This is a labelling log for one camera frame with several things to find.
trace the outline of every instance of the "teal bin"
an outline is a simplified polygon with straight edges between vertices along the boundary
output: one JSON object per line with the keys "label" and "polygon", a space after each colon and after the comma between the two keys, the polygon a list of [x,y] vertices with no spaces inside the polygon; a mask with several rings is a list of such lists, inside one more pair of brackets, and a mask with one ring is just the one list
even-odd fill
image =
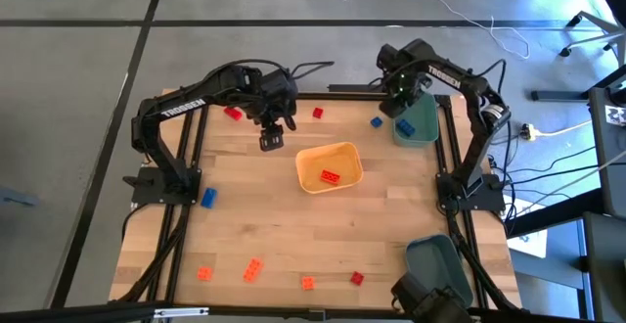
{"label": "teal bin", "polygon": [[[395,125],[403,118],[415,128],[415,133],[410,137]],[[398,146],[420,148],[434,142],[439,137],[439,119],[434,97],[424,93],[413,107],[408,108],[393,121],[392,129],[393,141]]]}

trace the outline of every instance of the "gray floor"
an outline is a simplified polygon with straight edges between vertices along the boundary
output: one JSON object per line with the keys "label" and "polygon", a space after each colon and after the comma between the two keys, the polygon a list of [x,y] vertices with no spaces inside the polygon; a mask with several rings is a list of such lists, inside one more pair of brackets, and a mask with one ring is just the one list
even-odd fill
{"label": "gray floor", "polygon": [[[446,0],[472,19],[568,20],[579,10],[594,11],[588,0]],[[141,19],[149,0],[0,0],[0,19]],[[418,19],[456,20],[436,0],[161,0],[158,19]],[[593,31],[522,30],[531,57],[505,53],[475,28],[154,28],[115,144],[112,162],[82,254],[68,303],[106,301],[120,245],[120,226],[128,212],[131,189],[121,177],[133,175],[141,156],[130,148],[129,121],[146,97],[163,88],[192,83],[226,61],[246,57],[276,60],[293,67],[335,60],[333,68],[307,77],[300,89],[323,91],[329,83],[367,82],[379,75],[380,46],[402,46],[421,37],[442,56],[477,70],[500,58],[508,60],[504,96],[514,126],[534,123],[542,131],[589,118],[584,105],[531,103],[531,89],[582,90],[616,68],[612,53],[591,45],[572,55],[557,55],[569,41],[598,35]],[[508,45],[523,50],[512,35]],[[0,29],[0,185],[37,195],[36,208],[8,205],[0,210],[0,311],[44,304],[69,227],[86,188],[91,168],[119,93],[137,28]],[[489,79],[497,81],[497,72]],[[434,92],[450,92],[440,85]],[[545,166],[594,144],[590,126],[533,143],[520,142],[510,166]],[[491,151],[500,163],[504,148]],[[558,165],[567,169],[596,162],[593,153]],[[577,174],[544,179],[537,189],[552,191]],[[530,177],[520,173],[516,179]],[[591,177],[564,190],[570,196],[598,185]],[[517,195],[528,201],[534,194]],[[559,199],[550,199],[549,203]],[[574,315],[546,302],[571,295],[568,289],[518,277],[524,306],[534,311]],[[553,300],[536,300],[546,295]]]}

